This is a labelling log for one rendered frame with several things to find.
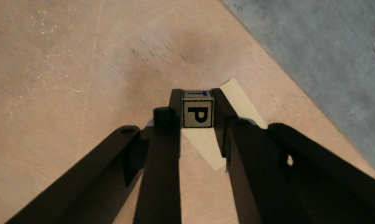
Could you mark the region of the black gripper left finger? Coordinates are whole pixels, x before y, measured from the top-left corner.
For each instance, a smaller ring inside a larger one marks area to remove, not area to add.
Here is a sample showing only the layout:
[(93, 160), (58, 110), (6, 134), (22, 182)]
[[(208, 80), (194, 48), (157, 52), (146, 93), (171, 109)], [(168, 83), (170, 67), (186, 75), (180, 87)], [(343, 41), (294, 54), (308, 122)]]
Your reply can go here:
[(112, 224), (142, 173), (132, 224), (182, 224), (181, 95), (144, 129), (114, 130), (4, 224)]

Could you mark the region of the white letter block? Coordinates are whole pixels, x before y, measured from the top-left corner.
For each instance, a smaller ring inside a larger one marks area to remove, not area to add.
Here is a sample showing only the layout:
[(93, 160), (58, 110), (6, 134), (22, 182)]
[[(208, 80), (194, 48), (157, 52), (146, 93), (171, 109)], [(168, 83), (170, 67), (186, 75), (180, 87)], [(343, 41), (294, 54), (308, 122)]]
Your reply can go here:
[(183, 90), (181, 95), (183, 129), (212, 129), (214, 97), (210, 90)]

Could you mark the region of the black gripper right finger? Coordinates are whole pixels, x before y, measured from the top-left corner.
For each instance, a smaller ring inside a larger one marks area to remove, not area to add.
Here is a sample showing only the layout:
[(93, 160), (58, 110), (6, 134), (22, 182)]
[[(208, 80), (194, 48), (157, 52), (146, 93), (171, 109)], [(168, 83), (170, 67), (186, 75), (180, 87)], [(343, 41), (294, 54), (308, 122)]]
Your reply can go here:
[(211, 92), (239, 224), (375, 224), (374, 177), (289, 125), (260, 128)]

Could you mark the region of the beige flat mat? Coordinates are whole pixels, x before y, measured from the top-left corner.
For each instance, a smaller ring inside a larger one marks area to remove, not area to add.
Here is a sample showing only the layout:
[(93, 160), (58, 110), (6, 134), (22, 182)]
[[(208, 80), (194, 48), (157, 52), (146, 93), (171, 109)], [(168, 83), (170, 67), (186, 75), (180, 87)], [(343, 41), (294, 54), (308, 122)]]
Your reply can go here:
[[(239, 117), (250, 118), (264, 129), (266, 124), (247, 98), (234, 77), (219, 86)], [(182, 133), (215, 171), (226, 163), (222, 158), (214, 129), (183, 129)]]

